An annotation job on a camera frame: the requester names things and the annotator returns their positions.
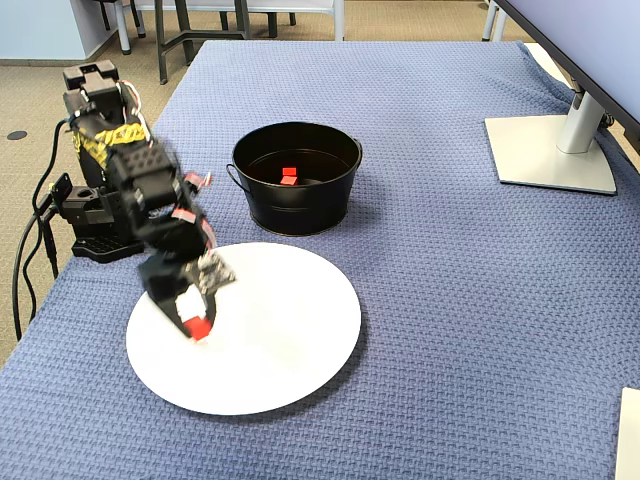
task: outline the metal table leg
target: metal table leg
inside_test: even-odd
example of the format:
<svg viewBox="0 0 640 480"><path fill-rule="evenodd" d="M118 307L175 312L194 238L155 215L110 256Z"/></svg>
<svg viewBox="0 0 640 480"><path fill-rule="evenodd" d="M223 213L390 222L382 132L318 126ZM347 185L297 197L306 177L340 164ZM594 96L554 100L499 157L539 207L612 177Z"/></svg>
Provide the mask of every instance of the metal table leg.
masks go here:
<svg viewBox="0 0 640 480"><path fill-rule="evenodd" d="M220 24L223 30L229 30L229 18L227 12L220 12Z"/></svg>
<svg viewBox="0 0 640 480"><path fill-rule="evenodd" d="M278 37L278 14L275 12L267 13L269 23L269 38Z"/></svg>
<svg viewBox="0 0 640 480"><path fill-rule="evenodd" d="M238 30L244 32L245 40L251 40L247 0L234 0L233 3L236 7L236 23L238 25Z"/></svg>
<svg viewBox="0 0 640 480"><path fill-rule="evenodd" d="M178 13L178 23L180 24L180 34L171 40L164 37L164 12L162 10L162 0L154 0L156 16L156 46L158 49L158 70L160 72L160 85L167 83L167 62L166 54L172 48L184 44L184 54L187 63L191 63L195 54L193 42L198 40L233 39L248 40L251 38L249 30L249 11L247 10L247 0L234 0L236 9L236 23L238 29L227 30L191 30L189 24L189 13L185 0L175 0L176 11Z"/></svg>
<svg viewBox="0 0 640 480"><path fill-rule="evenodd" d="M185 0L175 0L176 13L178 14L178 25L180 25L180 33L191 30L189 25L189 12L187 11L187 3ZM193 42L188 40L182 43L184 48L184 56L187 59L187 65L191 65L194 57L196 56L193 51Z"/></svg>
<svg viewBox="0 0 640 480"><path fill-rule="evenodd" d="M160 85L168 81L167 59L164 50L164 12L162 10L162 0L154 0L156 10L156 47L158 48L158 69L160 70Z"/></svg>

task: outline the bucket handle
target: bucket handle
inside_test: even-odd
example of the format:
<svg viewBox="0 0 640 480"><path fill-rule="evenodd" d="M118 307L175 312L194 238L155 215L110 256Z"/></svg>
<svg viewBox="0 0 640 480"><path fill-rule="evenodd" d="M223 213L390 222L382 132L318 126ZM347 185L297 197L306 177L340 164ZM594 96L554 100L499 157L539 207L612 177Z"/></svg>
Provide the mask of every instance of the bucket handle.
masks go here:
<svg viewBox="0 0 640 480"><path fill-rule="evenodd" d="M230 168L233 168L236 172L238 171L238 169L236 168L236 166L233 163L228 163L227 164L227 173L229 174L229 176L231 177L231 180L233 180L233 182L238 185L242 190L244 190L244 193L247 193L249 195L251 195L251 192L249 190L247 190L246 188L244 188L242 186L242 184L236 180L236 177L233 175L233 173L231 173Z"/></svg>

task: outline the power cord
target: power cord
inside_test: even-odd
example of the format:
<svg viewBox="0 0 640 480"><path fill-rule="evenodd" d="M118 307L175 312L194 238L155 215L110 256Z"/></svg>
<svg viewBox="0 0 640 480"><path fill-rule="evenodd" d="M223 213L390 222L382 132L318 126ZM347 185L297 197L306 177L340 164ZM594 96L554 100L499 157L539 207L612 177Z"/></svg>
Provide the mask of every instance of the power cord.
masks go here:
<svg viewBox="0 0 640 480"><path fill-rule="evenodd" d="M18 306L18 272L20 270L20 261L22 260L22 252L24 250L24 244L27 240L27 237L29 236L29 232L31 231L33 224L37 223L38 239L36 240L36 244L33 247L33 250L31 250L31 253L25 260L24 266L22 267L22 275L24 277L25 283L27 284L27 288L29 289L29 295L31 296L31 317L29 319L29 321L31 321L36 316L37 301L36 301L35 291L33 290L33 285L31 284L31 280L29 279L28 268L29 268L29 264L31 263L31 260L33 260L33 257L35 256L36 252L40 248L40 245L42 244L43 235L45 234L49 235L51 227L48 225L48 222L52 216L52 213L50 213L51 209L47 211L47 208L49 207L49 205L51 205L50 195L48 195L47 196L48 198L46 198L42 202L42 205L38 206L38 194L40 193L40 189L42 188L42 185L44 184L47 177L51 173L51 170L53 170L53 166L55 165L55 161L56 161L56 156L58 154L58 137L60 135L60 130L67 122L68 122L67 119L60 120L56 125L55 131L53 134L53 146L51 150L51 159L49 160L49 165L47 166L47 169L45 170L42 177L40 177L40 180L38 181L38 185L36 186L36 189L33 192L33 197L31 198L33 215L29 219L29 222L22 234L22 238L20 239L20 245L18 246L18 251L16 252L15 263L13 265L13 279L12 279L12 285L11 285L12 301L13 301L13 322L16 329L16 338L18 340L22 338L22 328L20 325L20 312L19 312L19 306ZM41 215L43 214L45 214L46 225L41 218ZM55 245L53 247L53 257L50 255L50 253L51 253L51 249L47 248L47 254L48 254L47 256L49 256L49 260L52 262L51 266L52 266L52 269L54 272L54 278L55 278L57 277L57 270L58 270L57 263L55 263L55 261L52 260L52 258L55 259Z"/></svg>

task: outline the white wall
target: white wall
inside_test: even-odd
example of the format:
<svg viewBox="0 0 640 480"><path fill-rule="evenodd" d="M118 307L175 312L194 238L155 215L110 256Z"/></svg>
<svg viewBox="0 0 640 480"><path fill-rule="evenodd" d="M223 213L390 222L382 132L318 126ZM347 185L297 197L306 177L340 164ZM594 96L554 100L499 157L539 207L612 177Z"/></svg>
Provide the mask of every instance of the white wall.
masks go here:
<svg viewBox="0 0 640 480"><path fill-rule="evenodd" d="M90 0L71 0L71 8L76 19L78 32L84 49L84 57L90 57L107 39L116 32L116 18L113 5L105 3L111 30L104 28L100 3Z"/></svg>
<svg viewBox="0 0 640 480"><path fill-rule="evenodd" d="M84 60L117 31L112 13L111 28L94 1L0 0L0 58Z"/></svg>
<svg viewBox="0 0 640 480"><path fill-rule="evenodd" d="M1 0L0 58L84 59L69 0Z"/></svg>

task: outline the blue tablecloth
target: blue tablecloth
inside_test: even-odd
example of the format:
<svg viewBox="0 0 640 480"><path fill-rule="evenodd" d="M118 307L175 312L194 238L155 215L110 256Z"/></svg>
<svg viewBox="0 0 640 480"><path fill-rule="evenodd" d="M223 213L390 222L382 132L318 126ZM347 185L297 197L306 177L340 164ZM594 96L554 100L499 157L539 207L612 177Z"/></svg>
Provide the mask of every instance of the blue tablecloth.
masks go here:
<svg viewBox="0 0 640 480"><path fill-rule="evenodd" d="M518 44L206 43L155 133L212 170L221 244L297 245L349 277L358 345L293 405L191 413L127 361L143 257L73 259L0 372L0 478L612 478L621 389L640 387L639 177L605 133L617 196L501 185L483 123L570 99ZM288 120L364 148L321 235L261 230L224 173L241 136Z"/></svg>

